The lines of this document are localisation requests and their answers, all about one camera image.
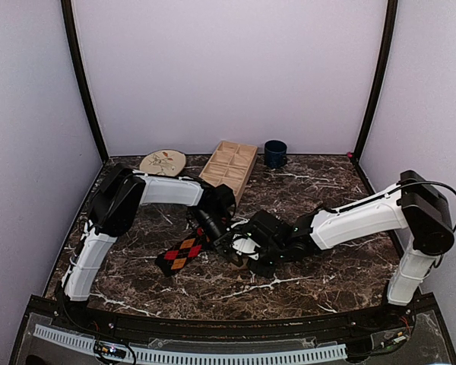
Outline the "tan beige sock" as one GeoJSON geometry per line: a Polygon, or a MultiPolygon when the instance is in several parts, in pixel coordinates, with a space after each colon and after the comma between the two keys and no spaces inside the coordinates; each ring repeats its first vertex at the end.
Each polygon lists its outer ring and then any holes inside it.
{"type": "Polygon", "coordinates": [[[244,269],[247,269],[248,260],[249,260],[248,258],[242,257],[242,258],[236,260],[235,263],[231,263],[230,267],[231,267],[232,270],[244,270],[244,269]]]}

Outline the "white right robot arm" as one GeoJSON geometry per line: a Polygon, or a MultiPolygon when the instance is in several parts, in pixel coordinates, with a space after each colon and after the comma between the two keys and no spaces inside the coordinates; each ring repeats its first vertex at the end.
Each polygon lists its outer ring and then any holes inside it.
{"type": "Polygon", "coordinates": [[[397,183],[348,205],[316,208],[293,225],[261,210],[231,230],[230,247],[248,256],[250,270],[271,277],[279,262],[295,262],[342,243],[389,230],[410,231],[410,243],[387,286],[387,301],[372,314],[378,329],[388,330],[402,317],[431,267],[454,245],[456,219],[446,185],[425,180],[413,170],[400,174],[397,183]]]}

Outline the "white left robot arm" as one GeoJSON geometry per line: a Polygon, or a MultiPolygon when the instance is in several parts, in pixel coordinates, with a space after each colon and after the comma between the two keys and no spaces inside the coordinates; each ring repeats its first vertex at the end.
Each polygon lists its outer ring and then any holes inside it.
{"type": "Polygon", "coordinates": [[[121,163],[115,165],[89,201],[80,242],[58,288],[71,301],[63,308],[62,318],[76,332],[92,325],[91,313],[79,303],[88,301],[106,254],[130,230],[138,209],[149,204],[186,206],[213,242],[227,232],[236,198],[225,184],[212,186],[200,178],[149,175],[121,163]]]}

